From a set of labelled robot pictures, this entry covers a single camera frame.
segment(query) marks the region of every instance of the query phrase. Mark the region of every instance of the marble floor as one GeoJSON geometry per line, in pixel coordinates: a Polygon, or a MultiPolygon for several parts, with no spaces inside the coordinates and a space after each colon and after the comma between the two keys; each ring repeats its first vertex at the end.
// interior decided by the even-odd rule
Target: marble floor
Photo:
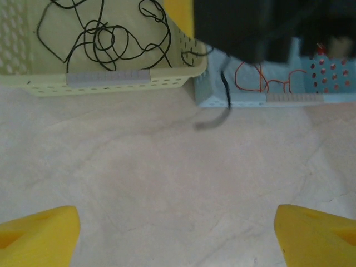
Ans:
{"type": "Polygon", "coordinates": [[[191,84],[36,98],[0,91],[0,218],[81,217],[72,266],[285,266],[276,208],[356,219],[356,105],[234,110],[195,122],[191,84]]]}

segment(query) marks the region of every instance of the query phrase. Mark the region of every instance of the black wire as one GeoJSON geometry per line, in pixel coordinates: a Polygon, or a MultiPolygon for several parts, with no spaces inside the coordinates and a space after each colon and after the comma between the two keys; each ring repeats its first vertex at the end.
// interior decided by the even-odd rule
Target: black wire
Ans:
{"type": "Polygon", "coordinates": [[[94,19],[89,21],[86,25],[83,23],[83,20],[80,17],[80,14],[78,12],[78,7],[81,4],[84,4],[88,0],[81,0],[78,3],[75,3],[74,0],[72,0],[71,6],[64,6],[62,4],[58,3],[58,0],[50,0],[50,3],[45,7],[41,19],[39,21],[39,24],[37,26],[37,38],[39,41],[44,45],[44,47],[51,53],[53,54],[56,58],[58,58],[61,62],[66,64],[66,71],[67,73],[69,72],[69,67],[70,67],[70,61],[71,58],[74,54],[74,52],[80,48],[83,47],[85,55],[89,58],[89,60],[99,63],[104,69],[107,71],[116,71],[117,70],[117,61],[122,60],[122,61],[128,61],[128,60],[134,60],[136,58],[139,58],[143,56],[146,52],[150,52],[152,50],[158,49],[160,52],[162,52],[162,56],[152,65],[145,67],[144,69],[151,69],[158,65],[162,60],[166,60],[168,65],[172,67],[169,59],[168,59],[168,51],[171,47],[172,44],[172,33],[170,31],[170,27],[168,25],[167,21],[167,15],[159,2],[157,0],[141,0],[139,2],[139,12],[147,18],[153,18],[155,22],[163,24],[167,32],[162,39],[160,43],[149,43],[146,47],[142,47],[138,41],[138,39],[124,26],[120,25],[114,25],[114,26],[109,26],[108,23],[103,23],[102,22],[102,17],[103,17],[103,11],[105,7],[105,0],[101,0],[101,8],[99,11],[98,19],[94,19]],[[144,8],[142,6],[143,3],[145,2],[150,2],[152,3],[156,9],[159,12],[159,17],[149,11],[148,9],[144,8]],[[74,42],[74,45],[72,46],[70,52],[68,53],[67,57],[65,59],[61,58],[53,49],[51,49],[43,40],[41,37],[41,28],[43,25],[43,22],[46,18],[48,9],[50,8],[51,5],[55,5],[58,8],[69,10],[69,9],[74,9],[76,17],[83,29],[83,31],[78,35],[76,41],[74,42]],[[115,44],[117,43],[116,41],[118,40],[115,31],[116,30],[121,30],[126,33],[126,45],[125,48],[123,49],[123,52],[118,53],[115,48],[115,44]],[[107,33],[111,35],[111,42],[109,45],[104,46],[103,45],[103,40],[102,36],[103,33],[107,33]],[[168,44],[166,49],[163,49],[161,46],[168,40],[168,44]],[[141,52],[135,56],[131,57],[125,57],[125,53],[127,52],[130,43],[134,41],[136,42],[137,46],[140,48],[141,52]],[[92,51],[93,55],[90,55],[89,53],[89,48],[91,48],[90,51],[92,51]]]}
{"type": "Polygon", "coordinates": [[[216,119],[214,119],[213,121],[210,122],[198,122],[195,125],[195,128],[200,131],[200,130],[210,130],[210,129],[214,129],[217,128],[219,126],[221,126],[230,116],[231,114],[231,109],[232,109],[232,102],[231,102],[231,94],[230,94],[230,87],[229,87],[229,83],[226,80],[225,77],[225,71],[228,68],[229,63],[231,62],[231,57],[229,55],[226,55],[225,60],[223,61],[223,63],[221,64],[220,67],[220,77],[221,80],[223,81],[223,84],[225,86],[225,90],[226,90],[226,98],[228,101],[228,107],[224,110],[224,112],[216,119]]]}
{"type": "Polygon", "coordinates": [[[182,51],[180,53],[180,56],[181,56],[181,58],[183,60],[183,63],[185,65],[187,65],[189,67],[194,67],[193,64],[190,64],[190,63],[187,62],[187,60],[184,58],[184,55],[191,54],[191,55],[196,56],[196,57],[206,57],[206,56],[210,55],[211,53],[213,53],[213,51],[214,51],[214,48],[212,48],[209,52],[206,52],[206,53],[196,53],[196,52],[193,52],[193,51],[182,51]]]}
{"type": "MultiPolygon", "coordinates": [[[[267,39],[267,40],[273,40],[273,39],[277,39],[279,37],[281,37],[282,35],[284,35],[286,32],[290,31],[290,29],[295,28],[302,20],[308,18],[309,16],[311,16],[313,14],[313,12],[319,7],[319,5],[321,5],[321,3],[323,2],[323,0],[310,0],[309,4],[306,5],[306,7],[304,9],[302,9],[301,11],[298,12],[298,14],[294,17],[292,17],[289,21],[285,22],[284,24],[280,25],[277,29],[274,29],[271,32],[268,32],[266,34],[263,35],[263,39],[267,39]]],[[[241,41],[239,41],[238,45],[241,45],[242,43],[248,41],[249,39],[254,39],[254,38],[258,38],[259,36],[257,34],[250,34],[245,36],[241,41]]],[[[184,52],[184,54],[198,54],[198,53],[193,53],[191,51],[186,51],[184,52]]],[[[184,60],[183,57],[183,53],[181,55],[183,61],[188,65],[188,66],[192,66],[191,64],[187,63],[184,60]]],[[[230,94],[230,88],[229,88],[229,83],[226,80],[225,77],[225,70],[227,69],[229,63],[231,61],[231,57],[229,55],[227,55],[227,58],[225,59],[225,61],[222,63],[221,65],[221,70],[220,70],[220,77],[221,80],[225,86],[225,92],[226,92],[226,98],[228,101],[228,107],[224,110],[224,112],[215,120],[211,121],[211,122],[199,122],[195,125],[197,130],[208,130],[208,129],[214,129],[219,127],[220,125],[222,125],[229,117],[229,115],[231,114],[231,109],[232,109],[232,102],[231,102],[231,94],[230,94]]]]}

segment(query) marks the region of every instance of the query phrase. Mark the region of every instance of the blue plastic basket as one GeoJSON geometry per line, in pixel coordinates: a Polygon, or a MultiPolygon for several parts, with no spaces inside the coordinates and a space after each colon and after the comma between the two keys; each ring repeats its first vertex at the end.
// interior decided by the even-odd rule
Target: blue plastic basket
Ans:
{"type": "MultiPolygon", "coordinates": [[[[287,65],[263,63],[263,74],[270,80],[287,81],[291,76],[291,91],[283,92],[283,85],[269,83],[269,93],[247,92],[235,85],[235,71],[241,61],[233,59],[225,71],[230,86],[233,107],[290,107],[312,106],[323,103],[356,101],[356,63],[354,60],[331,60],[317,55],[313,59],[299,56],[299,40],[293,40],[290,62],[287,65]]],[[[215,50],[208,56],[208,68],[194,79],[196,102],[201,107],[226,107],[225,86],[220,78],[220,67],[226,54],[215,50]]],[[[243,88],[260,88],[260,74],[247,64],[238,72],[239,85],[243,88]]]]}

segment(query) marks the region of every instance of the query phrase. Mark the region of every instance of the cable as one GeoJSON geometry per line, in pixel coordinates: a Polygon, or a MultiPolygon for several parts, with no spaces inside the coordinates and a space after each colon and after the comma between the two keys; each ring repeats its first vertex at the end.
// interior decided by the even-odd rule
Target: cable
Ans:
{"type": "Polygon", "coordinates": [[[228,81],[226,80],[226,77],[224,74],[224,72],[228,68],[228,65],[230,62],[231,62],[231,57],[229,55],[227,55],[225,61],[221,64],[221,67],[220,67],[220,77],[221,77],[221,80],[223,81],[223,84],[225,86],[228,107],[224,110],[224,112],[218,118],[214,119],[213,121],[196,123],[195,128],[198,131],[215,129],[215,128],[221,126],[228,119],[229,115],[231,114],[231,109],[233,106],[231,103],[230,88],[229,88],[228,81]]]}
{"type": "Polygon", "coordinates": [[[262,68],[262,65],[259,64],[259,69],[256,67],[256,65],[254,65],[255,69],[258,71],[259,75],[260,75],[260,88],[259,89],[246,89],[246,88],[243,88],[241,87],[239,84],[238,84],[238,72],[239,70],[241,69],[241,67],[245,64],[245,62],[242,62],[238,68],[236,69],[235,71],[235,86],[241,90],[241,91],[248,91],[248,92],[259,92],[259,93],[262,93],[264,92],[266,89],[267,89],[267,93],[269,93],[269,90],[270,90],[270,87],[269,87],[269,84],[271,82],[276,82],[276,83],[281,83],[283,85],[283,93],[286,93],[286,89],[285,89],[285,86],[288,85],[289,87],[289,93],[293,93],[292,90],[291,90],[291,76],[293,73],[295,72],[303,72],[303,73],[306,73],[305,70],[294,70],[294,71],[291,71],[288,75],[288,81],[286,82],[283,82],[283,81],[279,81],[279,80],[269,80],[267,81],[267,79],[265,78],[264,74],[263,74],[263,68],[262,68]],[[262,80],[265,81],[265,87],[262,88],[262,80]]]}
{"type": "Polygon", "coordinates": [[[186,59],[184,58],[184,55],[192,54],[192,55],[196,56],[197,58],[198,58],[198,57],[206,57],[206,56],[210,55],[211,53],[213,53],[213,51],[214,51],[214,48],[212,48],[209,52],[206,52],[206,53],[196,53],[196,52],[193,52],[193,51],[182,51],[182,52],[180,53],[180,56],[181,56],[181,58],[182,58],[182,60],[183,60],[183,63],[184,63],[185,65],[187,65],[187,66],[189,66],[189,67],[194,67],[193,64],[190,64],[190,63],[188,63],[188,62],[186,61],[186,59]]]}
{"type": "Polygon", "coordinates": [[[45,7],[41,19],[39,21],[39,24],[37,26],[37,38],[39,41],[42,43],[42,45],[51,53],[53,54],[57,59],[59,59],[61,62],[66,64],[66,71],[67,73],[69,72],[70,68],[70,61],[71,58],[73,57],[73,54],[75,51],[78,50],[78,48],[83,47],[85,55],[90,59],[90,61],[99,63],[105,70],[107,71],[116,71],[117,68],[117,62],[119,60],[121,61],[128,61],[128,60],[134,60],[137,59],[141,56],[143,56],[146,52],[150,52],[153,50],[159,50],[162,53],[162,56],[152,65],[145,67],[144,69],[151,69],[155,66],[157,66],[162,60],[166,60],[167,64],[172,67],[167,54],[168,51],[171,47],[172,44],[172,34],[170,31],[170,27],[168,25],[167,21],[167,15],[162,7],[161,4],[157,0],[140,0],[139,2],[139,12],[147,18],[152,18],[155,20],[156,23],[163,24],[166,27],[166,34],[162,41],[160,43],[149,43],[146,47],[143,47],[138,39],[124,26],[121,25],[114,25],[114,26],[109,26],[108,23],[103,23],[102,22],[102,17],[103,17],[103,11],[105,7],[105,0],[101,0],[101,7],[98,15],[98,19],[94,19],[89,21],[87,24],[83,23],[83,20],[78,12],[78,7],[84,3],[86,3],[89,0],[81,0],[77,3],[75,3],[74,0],[72,0],[72,5],[71,6],[64,6],[62,4],[58,3],[58,0],[50,0],[50,3],[45,7]],[[149,11],[147,8],[143,7],[143,3],[145,2],[150,2],[152,3],[155,8],[158,10],[159,15],[156,15],[149,11]],[[50,6],[55,5],[58,8],[65,9],[65,10],[71,10],[74,9],[74,12],[76,14],[76,17],[79,21],[79,24],[81,25],[83,31],[78,35],[77,39],[75,40],[71,50],[69,51],[68,55],[66,56],[65,59],[60,57],[53,49],[49,47],[41,37],[41,28],[42,25],[45,21],[45,18],[47,16],[47,12],[50,8],[50,6]],[[115,48],[115,44],[117,43],[117,38],[115,35],[115,32],[117,30],[124,31],[126,33],[126,45],[125,48],[121,53],[118,53],[115,48]],[[109,45],[106,47],[103,46],[103,33],[107,33],[111,36],[111,42],[109,45]],[[135,56],[125,56],[129,45],[131,42],[135,42],[136,45],[140,48],[141,52],[135,56]],[[161,46],[165,43],[168,42],[167,47],[163,49],[161,46]]]}

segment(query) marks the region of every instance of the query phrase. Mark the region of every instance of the black cable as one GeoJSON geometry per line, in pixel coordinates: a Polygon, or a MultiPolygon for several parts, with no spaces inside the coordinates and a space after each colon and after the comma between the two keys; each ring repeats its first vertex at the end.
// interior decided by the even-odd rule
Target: black cable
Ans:
{"type": "Polygon", "coordinates": [[[84,4],[86,1],[89,1],[89,0],[81,0],[78,3],[75,3],[75,1],[72,0],[73,5],[64,6],[62,4],[59,4],[58,0],[50,0],[50,3],[44,9],[41,19],[39,21],[39,24],[37,26],[37,31],[36,31],[37,38],[51,54],[53,54],[61,62],[66,64],[67,73],[69,72],[71,58],[72,58],[73,54],[75,53],[75,51],[80,47],[83,47],[85,55],[91,61],[99,63],[107,71],[116,71],[118,69],[117,62],[119,60],[122,60],[122,61],[134,60],[136,58],[143,56],[146,52],[150,52],[155,49],[158,49],[160,52],[162,52],[162,56],[155,63],[153,63],[152,65],[150,65],[148,67],[145,67],[144,69],[153,68],[156,65],[158,65],[162,60],[166,60],[168,65],[170,67],[172,67],[172,65],[168,59],[168,56],[167,56],[168,51],[172,44],[172,33],[171,33],[170,27],[168,25],[167,15],[166,15],[162,5],[159,4],[159,2],[157,2],[157,0],[141,0],[139,2],[139,12],[144,17],[153,18],[155,20],[155,22],[163,24],[167,29],[167,32],[160,43],[149,43],[146,47],[142,47],[140,45],[138,39],[124,26],[120,26],[120,25],[109,26],[108,23],[102,22],[105,0],[101,0],[101,8],[99,11],[98,19],[91,20],[85,25],[83,23],[83,20],[81,19],[81,16],[80,16],[77,8],[81,4],[84,4]],[[148,9],[146,9],[142,6],[142,4],[147,1],[149,1],[156,7],[156,9],[159,12],[159,17],[156,14],[152,13],[151,11],[149,11],[148,9]],[[50,8],[51,5],[55,5],[56,7],[65,9],[65,10],[74,9],[76,17],[83,29],[83,31],[78,35],[76,41],[74,42],[74,45],[72,46],[70,52],[68,53],[68,55],[65,59],[61,58],[54,50],[52,50],[41,37],[41,28],[42,28],[43,22],[46,18],[48,9],[50,8]],[[117,43],[116,41],[118,40],[115,35],[116,30],[122,30],[126,33],[126,40],[125,40],[126,45],[125,45],[123,52],[121,52],[121,53],[118,53],[115,49],[115,44],[117,43]],[[103,40],[102,40],[103,33],[107,33],[107,34],[111,35],[111,42],[106,47],[104,47],[104,45],[103,45],[103,40]],[[141,52],[135,56],[125,57],[125,53],[127,52],[128,47],[132,41],[136,42],[136,44],[140,48],[141,52]],[[167,44],[166,49],[163,49],[161,46],[165,42],[168,42],[168,44],[167,44]],[[91,47],[93,55],[89,54],[89,47],[91,47]]]}
{"type": "Polygon", "coordinates": [[[223,84],[225,86],[225,90],[226,90],[226,98],[228,101],[228,107],[224,110],[224,112],[216,119],[214,119],[213,121],[210,122],[198,122],[195,125],[195,128],[198,131],[201,130],[210,130],[210,129],[214,129],[217,128],[219,126],[221,126],[229,117],[229,115],[231,114],[231,109],[232,109],[232,103],[231,103],[231,94],[230,94],[230,87],[229,87],[229,83],[226,80],[225,77],[225,71],[228,68],[229,63],[231,62],[231,57],[229,55],[226,55],[225,60],[223,61],[223,63],[221,64],[220,67],[220,77],[221,80],[223,81],[223,84]]]}
{"type": "Polygon", "coordinates": [[[183,63],[184,63],[185,65],[187,65],[187,66],[189,66],[189,67],[194,67],[193,64],[190,64],[190,63],[187,62],[187,60],[184,58],[184,55],[191,54],[191,55],[193,55],[193,56],[196,56],[197,58],[198,58],[198,57],[206,57],[206,56],[210,55],[211,53],[213,53],[213,51],[214,51],[214,48],[212,48],[209,52],[206,52],[206,53],[196,53],[196,52],[193,52],[193,51],[182,51],[182,52],[180,53],[180,56],[181,56],[181,58],[182,58],[182,60],[183,60],[183,63]]]}

